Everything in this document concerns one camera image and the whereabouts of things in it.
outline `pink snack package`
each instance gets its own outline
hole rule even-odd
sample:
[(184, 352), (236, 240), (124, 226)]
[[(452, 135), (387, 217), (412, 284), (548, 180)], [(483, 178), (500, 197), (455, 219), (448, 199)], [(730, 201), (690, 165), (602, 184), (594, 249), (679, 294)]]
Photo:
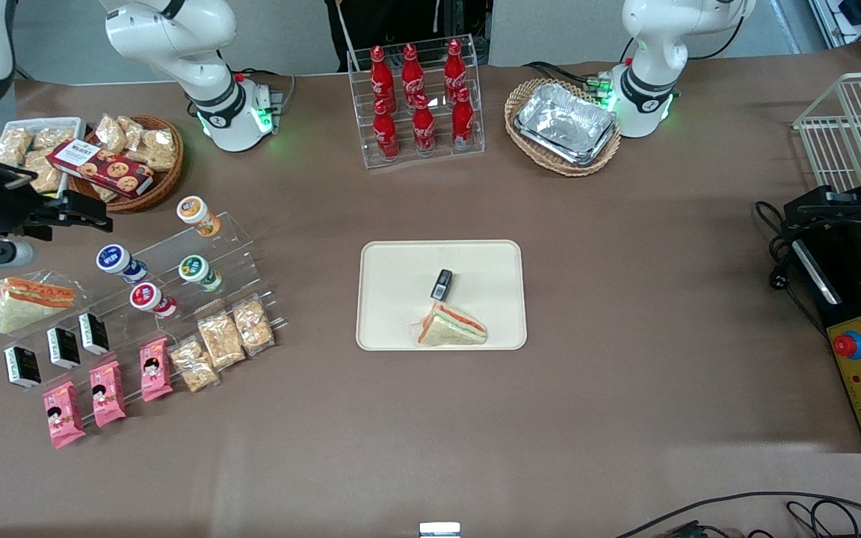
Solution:
[(71, 381), (46, 392), (44, 399), (52, 446), (61, 448), (85, 435), (78, 412), (78, 395)]
[(99, 428), (112, 420), (126, 417), (126, 397), (122, 393), (119, 362), (112, 361), (89, 371), (92, 380), (92, 411)]
[(151, 344), (143, 345), (138, 353), (143, 401), (153, 401), (172, 391), (168, 361), (164, 358), (165, 345), (167, 345), (167, 338), (161, 338)]

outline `sandwich wedge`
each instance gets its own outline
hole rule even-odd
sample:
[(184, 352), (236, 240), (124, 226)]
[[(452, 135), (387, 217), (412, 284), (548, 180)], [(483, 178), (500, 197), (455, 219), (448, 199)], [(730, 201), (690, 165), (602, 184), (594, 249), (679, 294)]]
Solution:
[(474, 345), (487, 341), (487, 328), (468, 314), (435, 303), (423, 321), (419, 345)]

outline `gray floor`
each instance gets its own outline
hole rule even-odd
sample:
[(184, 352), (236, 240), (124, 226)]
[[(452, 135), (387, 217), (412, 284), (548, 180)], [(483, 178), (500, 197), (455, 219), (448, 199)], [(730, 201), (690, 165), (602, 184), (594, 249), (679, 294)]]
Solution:
[[(235, 42), (222, 49), (233, 69), (284, 74), (332, 72), (338, 66), (324, 0), (228, 0)], [(167, 76), (120, 57), (105, 36), (105, 14), (122, 0), (24, 0), (14, 25), (15, 55), (33, 78), (63, 84), (163, 81)], [(628, 37), (618, 0), (495, 3), (491, 63), (615, 61)], [(692, 55), (715, 50), (728, 34), (688, 40)], [(756, 9), (725, 55), (785, 55), (824, 48), (806, 0), (756, 0)], [(15, 117), (14, 96), (0, 102), (0, 131)]]

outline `foil container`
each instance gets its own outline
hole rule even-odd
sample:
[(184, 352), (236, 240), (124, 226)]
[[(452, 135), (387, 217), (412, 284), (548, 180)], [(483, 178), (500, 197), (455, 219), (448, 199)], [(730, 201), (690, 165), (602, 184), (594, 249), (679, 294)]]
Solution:
[(593, 163), (616, 132), (616, 117), (596, 103), (573, 95), (558, 83), (537, 86), (513, 118), (520, 134), (585, 167)]

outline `wicker basket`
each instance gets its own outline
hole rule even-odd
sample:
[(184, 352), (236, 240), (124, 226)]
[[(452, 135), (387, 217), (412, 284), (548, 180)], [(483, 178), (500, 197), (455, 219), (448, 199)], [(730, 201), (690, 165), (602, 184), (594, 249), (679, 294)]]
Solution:
[[(161, 118), (154, 116), (132, 116), (136, 123), (143, 126), (145, 129), (169, 129), (171, 131), (171, 139), (175, 143), (175, 166), (168, 170), (164, 175), (155, 175), (155, 183), (145, 194), (140, 197), (129, 199), (125, 197), (117, 197), (108, 202), (106, 211), (108, 212), (134, 212), (143, 211), (159, 204), (164, 198), (168, 197), (171, 191), (178, 185), (178, 178), (182, 174), (182, 159), (185, 157), (185, 145), (182, 143), (182, 136), (178, 133), (178, 129), (172, 126), (171, 123), (165, 122)], [(98, 146), (99, 139), (95, 132), (90, 133), (85, 137), (85, 142), (93, 143)], [(78, 177), (69, 177), (69, 187), (76, 193), (86, 194), (92, 198), (98, 198), (99, 194), (92, 188), (92, 184)]]
[(607, 164), (611, 160), (613, 154), (620, 147), (619, 127), (617, 127), (616, 132), (613, 133), (613, 136), (607, 142), (607, 146), (604, 146), (604, 149), (600, 151), (600, 154), (589, 167), (577, 167), (574, 164), (568, 163), (563, 157), (528, 139), (528, 137), (524, 137), (513, 127), (513, 117), (516, 116), (517, 112), (520, 112), (523, 105), (526, 105), (530, 96), (534, 94), (534, 90), (537, 89), (537, 86), (552, 82), (563, 85), (564, 88), (573, 92), (574, 95), (580, 96), (587, 101), (591, 101), (592, 99), (587, 92), (569, 82), (554, 81), (552, 78), (534, 78), (533, 81), (524, 82), (511, 92), (509, 98), (507, 98), (507, 102), (503, 105), (503, 125), (507, 129), (507, 134), (510, 135), (513, 143), (522, 149), (528, 157), (547, 170), (553, 170), (555, 173), (569, 177), (582, 177), (595, 173), (595, 171), (600, 170), (600, 168), (604, 167), (604, 164)]

